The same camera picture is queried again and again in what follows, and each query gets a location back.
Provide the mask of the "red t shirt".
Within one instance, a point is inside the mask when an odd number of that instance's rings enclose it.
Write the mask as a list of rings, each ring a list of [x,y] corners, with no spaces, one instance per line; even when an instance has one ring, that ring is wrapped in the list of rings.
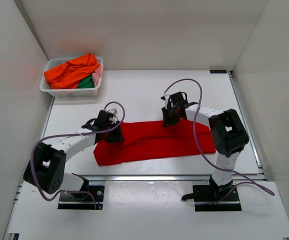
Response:
[[[189,120],[168,127],[161,120],[123,122],[120,127],[123,141],[96,145],[93,153],[99,166],[200,154]]]

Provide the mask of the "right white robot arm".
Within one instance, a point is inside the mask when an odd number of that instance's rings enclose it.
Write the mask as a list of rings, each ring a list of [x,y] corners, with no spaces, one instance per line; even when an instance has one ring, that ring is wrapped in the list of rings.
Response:
[[[204,201],[221,200],[233,187],[233,171],[236,161],[249,136],[242,121],[234,109],[215,110],[201,107],[197,102],[188,102],[188,95],[179,91],[174,94],[164,94],[162,107],[163,126],[169,127],[185,119],[200,123],[209,128],[212,142],[217,152],[214,171],[209,178],[209,185],[199,192],[186,194],[183,201],[193,198],[205,198]]]

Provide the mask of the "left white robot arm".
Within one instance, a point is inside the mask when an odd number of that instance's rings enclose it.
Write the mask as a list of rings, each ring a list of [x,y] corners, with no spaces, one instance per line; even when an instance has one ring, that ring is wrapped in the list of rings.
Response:
[[[81,175],[65,172],[68,160],[98,143],[119,143],[123,135],[115,108],[100,110],[97,118],[90,119],[81,126],[75,136],[66,136],[56,143],[40,142],[33,152],[33,164],[28,164],[23,180],[36,185],[33,173],[43,192],[51,195],[56,191],[73,194],[84,199],[89,194],[88,180]]]

